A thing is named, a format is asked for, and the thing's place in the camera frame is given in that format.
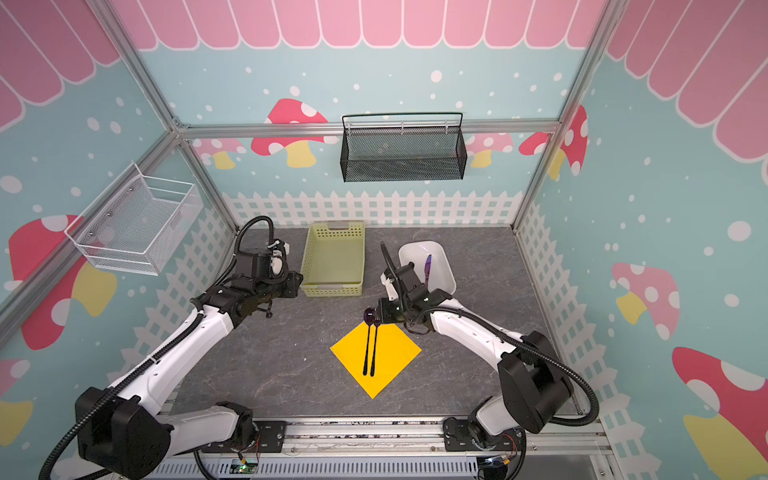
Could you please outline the yellow paper napkin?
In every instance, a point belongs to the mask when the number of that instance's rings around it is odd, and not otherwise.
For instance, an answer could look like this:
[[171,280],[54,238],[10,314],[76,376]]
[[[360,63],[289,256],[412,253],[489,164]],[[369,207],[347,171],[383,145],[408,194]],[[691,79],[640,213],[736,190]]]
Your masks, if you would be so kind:
[[364,376],[366,331],[364,322],[358,324],[330,350],[357,384],[374,399],[421,353],[421,348],[398,326],[379,326],[375,376]]

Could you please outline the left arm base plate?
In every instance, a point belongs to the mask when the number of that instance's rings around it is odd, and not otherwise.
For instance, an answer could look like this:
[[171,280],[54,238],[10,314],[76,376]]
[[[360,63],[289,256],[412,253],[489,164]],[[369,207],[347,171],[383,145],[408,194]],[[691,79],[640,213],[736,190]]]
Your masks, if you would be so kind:
[[243,453],[281,453],[286,440],[288,423],[277,420],[254,420]]

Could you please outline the purple spoon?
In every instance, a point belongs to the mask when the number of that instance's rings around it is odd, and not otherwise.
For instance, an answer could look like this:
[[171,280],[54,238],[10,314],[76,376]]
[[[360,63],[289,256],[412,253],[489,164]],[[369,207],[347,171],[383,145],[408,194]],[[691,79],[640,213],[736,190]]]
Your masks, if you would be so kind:
[[365,338],[365,354],[364,354],[364,362],[362,367],[362,374],[364,376],[369,376],[371,354],[373,352],[374,322],[376,320],[380,321],[380,316],[377,313],[377,310],[375,308],[367,308],[364,312],[363,319],[367,327],[367,331],[366,331],[366,338]]

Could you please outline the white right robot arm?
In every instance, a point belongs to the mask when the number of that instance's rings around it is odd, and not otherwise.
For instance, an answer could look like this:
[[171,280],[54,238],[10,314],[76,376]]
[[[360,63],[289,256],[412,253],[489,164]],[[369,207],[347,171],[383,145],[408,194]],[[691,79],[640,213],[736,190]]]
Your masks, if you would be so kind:
[[508,435],[538,433],[547,424],[566,425],[557,412],[574,392],[575,376],[542,333],[502,328],[436,290],[409,298],[390,293],[375,308],[384,324],[425,326],[480,357],[496,371],[500,393],[483,400],[467,418],[466,441],[490,449]]

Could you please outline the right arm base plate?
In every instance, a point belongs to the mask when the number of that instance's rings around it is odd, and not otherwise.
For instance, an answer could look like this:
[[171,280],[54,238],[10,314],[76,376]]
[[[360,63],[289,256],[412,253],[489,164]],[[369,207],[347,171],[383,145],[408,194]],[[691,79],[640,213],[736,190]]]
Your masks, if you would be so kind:
[[525,439],[518,428],[491,435],[476,421],[448,417],[442,423],[442,433],[448,452],[520,452],[525,449]]

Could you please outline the purple fork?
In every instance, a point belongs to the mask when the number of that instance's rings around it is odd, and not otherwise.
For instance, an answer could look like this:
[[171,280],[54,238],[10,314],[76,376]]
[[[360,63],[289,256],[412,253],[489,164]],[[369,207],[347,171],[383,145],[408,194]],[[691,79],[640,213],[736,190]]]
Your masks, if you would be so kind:
[[370,371],[369,376],[374,377],[376,372],[376,356],[377,356],[377,347],[378,347],[378,335],[379,335],[379,326],[381,325],[381,322],[379,320],[376,320],[374,322],[374,341],[373,341],[373,352],[371,354],[371,361],[370,361]]

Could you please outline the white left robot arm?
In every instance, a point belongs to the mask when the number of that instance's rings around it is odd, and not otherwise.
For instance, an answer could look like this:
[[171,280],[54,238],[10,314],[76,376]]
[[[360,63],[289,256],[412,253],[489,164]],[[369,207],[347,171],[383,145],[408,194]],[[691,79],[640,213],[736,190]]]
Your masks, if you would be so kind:
[[193,298],[194,309],[160,347],[106,389],[86,390],[75,405],[79,456],[110,473],[142,479],[166,458],[210,444],[235,451],[260,438],[250,408],[222,401],[186,414],[161,409],[193,367],[246,317],[295,298],[303,281],[290,271],[278,283],[227,280]]

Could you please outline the purple knife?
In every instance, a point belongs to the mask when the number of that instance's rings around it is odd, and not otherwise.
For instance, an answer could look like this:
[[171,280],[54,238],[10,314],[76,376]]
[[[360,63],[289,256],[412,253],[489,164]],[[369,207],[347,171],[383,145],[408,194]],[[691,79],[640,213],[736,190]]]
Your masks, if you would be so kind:
[[430,281],[430,273],[431,273],[431,264],[432,264],[432,254],[428,254],[424,261],[424,267],[423,267],[424,284],[428,290],[429,290],[429,281]]

